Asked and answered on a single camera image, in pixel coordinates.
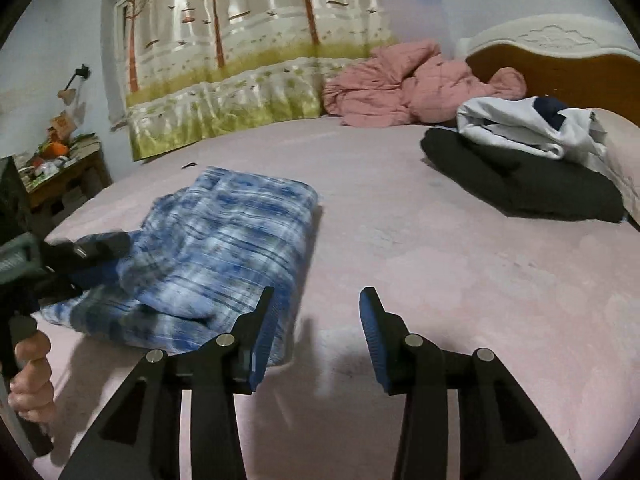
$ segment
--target folded blanket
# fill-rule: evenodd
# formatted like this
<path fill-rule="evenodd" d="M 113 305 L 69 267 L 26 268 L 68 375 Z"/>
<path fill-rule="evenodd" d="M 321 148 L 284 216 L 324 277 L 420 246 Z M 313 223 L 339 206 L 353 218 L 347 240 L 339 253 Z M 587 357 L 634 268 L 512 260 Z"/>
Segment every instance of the folded blanket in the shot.
<path fill-rule="evenodd" d="M 471 99 L 458 109 L 457 120 L 460 134 L 478 144 L 567 157 L 587 167 L 590 154 L 602 158 L 606 150 L 593 110 L 569 108 L 554 97 Z"/>
<path fill-rule="evenodd" d="M 376 48 L 324 86 L 324 107 L 349 126 L 395 126 L 452 120 L 473 97 L 522 99 L 527 85 L 513 68 L 486 84 L 462 60 L 445 60 L 433 40 Z"/>
<path fill-rule="evenodd" d="M 112 341 L 184 352 L 228 332 L 271 285 L 281 315 L 270 362 L 280 362 L 317 204 L 300 182 L 207 168 L 192 186 L 156 200 L 142 230 L 130 233 L 116 285 L 42 315 Z"/>

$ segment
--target white headboard frame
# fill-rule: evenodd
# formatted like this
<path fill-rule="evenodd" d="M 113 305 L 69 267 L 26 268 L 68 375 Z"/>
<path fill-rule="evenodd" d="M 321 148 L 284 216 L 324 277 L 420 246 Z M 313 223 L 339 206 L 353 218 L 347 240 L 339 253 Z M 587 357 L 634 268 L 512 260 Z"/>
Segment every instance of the white headboard frame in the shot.
<path fill-rule="evenodd" d="M 501 23 L 456 45 L 456 58 L 495 44 L 512 44 L 554 57 L 622 54 L 640 61 L 640 48 L 626 27 L 581 14 L 540 14 Z"/>

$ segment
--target navy fabric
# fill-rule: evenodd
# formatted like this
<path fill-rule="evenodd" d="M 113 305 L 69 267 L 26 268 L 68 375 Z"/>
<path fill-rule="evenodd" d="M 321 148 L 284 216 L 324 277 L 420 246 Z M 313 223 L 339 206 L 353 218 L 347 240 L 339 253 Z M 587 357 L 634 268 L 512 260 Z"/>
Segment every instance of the navy fabric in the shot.
<path fill-rule="evenodd" d="M 565 108 L 568 108 L 566 104 L 551 96 L 536 97 L 536 100 L 533 101 L 533 109 L 540 114 L 549 126 L 557 131 L 560 131 L 562 124 L 566 120 L 566 117 L 558 112 Z"/>

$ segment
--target small black object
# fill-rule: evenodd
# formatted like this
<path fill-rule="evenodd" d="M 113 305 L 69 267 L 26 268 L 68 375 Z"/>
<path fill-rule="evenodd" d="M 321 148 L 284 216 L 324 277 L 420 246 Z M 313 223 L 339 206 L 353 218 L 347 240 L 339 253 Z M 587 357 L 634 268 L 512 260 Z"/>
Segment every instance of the small black object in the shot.
<path fill-rule="evenodd" d="M 376 290 L 360 295 L 376 378 L 406 395 L 394 480 L 445 480 L 447 389 L 458 391 L 462 480 L 580 480 L 574 464 L 500 359 L 444 351 L 385 312 Z"/>
<path fill-rule="evenodd" d="M 31 229 L 29 195 L 14 159 L 0 158 L 0 246 Z"/>
<path fill-rule="evenodd" d="M 83 63 L 80 68 L 76 68 L 76 71 L 71 76 L 71 79 L 69 80 L 69 82 L 65 86 L 65 91 L 69 90 L 69 87 L 71 86 L 71 83 L 74 81 L 74 79 L 76 77 L 81 77 L 82 79 L 84 79 L 86 81 L 87 79 L 89 79 L 90 75 L 91 75 L 91 71 L 89 70 L 89 67 Z"/>

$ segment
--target pink quilt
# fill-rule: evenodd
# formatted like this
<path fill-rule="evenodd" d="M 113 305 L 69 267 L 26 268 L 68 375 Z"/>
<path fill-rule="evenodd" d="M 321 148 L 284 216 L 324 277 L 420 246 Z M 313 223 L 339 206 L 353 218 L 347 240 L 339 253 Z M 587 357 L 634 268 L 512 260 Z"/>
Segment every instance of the pink quilt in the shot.
<path fill-rule="evenodd" d="M 522 99 L 524 77 L 501 68 L 488 83 L 462 60 L 445 60 L 433 40 L 376 48 L 324 87 L 324 107 L 342 124 L 360 127 L 449 121 L 473 97 Z"/>

